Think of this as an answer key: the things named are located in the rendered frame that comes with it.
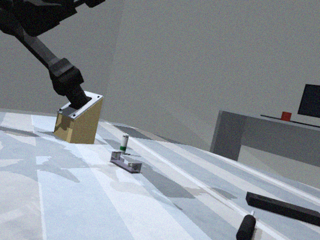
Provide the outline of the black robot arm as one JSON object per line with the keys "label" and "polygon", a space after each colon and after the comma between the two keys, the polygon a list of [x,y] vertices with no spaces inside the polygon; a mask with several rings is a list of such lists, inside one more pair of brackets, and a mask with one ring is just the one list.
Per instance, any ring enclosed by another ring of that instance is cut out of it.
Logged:
{"label": "black robot arm", "polygon": [[80,70],[66,58],[59,59],[36,36],[29,36],[12,13],[11,5],[21,0],[0,0],[0,30],[17,38],[49,71],[53,89],[66,96],[70,108],[79,110],[91,97],[80,86],[84,81]]}

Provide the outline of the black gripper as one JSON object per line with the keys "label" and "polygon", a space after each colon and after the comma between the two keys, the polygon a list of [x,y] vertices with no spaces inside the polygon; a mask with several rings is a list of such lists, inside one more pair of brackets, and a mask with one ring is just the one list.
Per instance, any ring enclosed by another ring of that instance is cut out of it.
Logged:
{"label": "black gripper", "polygon": [[11,4],[11,11],[31,37],[54,28],[56,24],[77,13],[76,7],[93,8],[106,0],[20,0]]}

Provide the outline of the grey cylindrical battery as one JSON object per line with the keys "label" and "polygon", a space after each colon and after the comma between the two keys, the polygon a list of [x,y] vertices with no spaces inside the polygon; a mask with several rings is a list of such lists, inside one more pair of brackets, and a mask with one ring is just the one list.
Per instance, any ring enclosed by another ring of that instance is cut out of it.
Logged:
{"label": "grey cylindrical battery", "polygon": [[128,139],[129,139],[129,134],[123,134],[122,140],[121,140],[121,145],[120,145],[120,150],[122,155],[125,155],[127,144],[128,144]]}

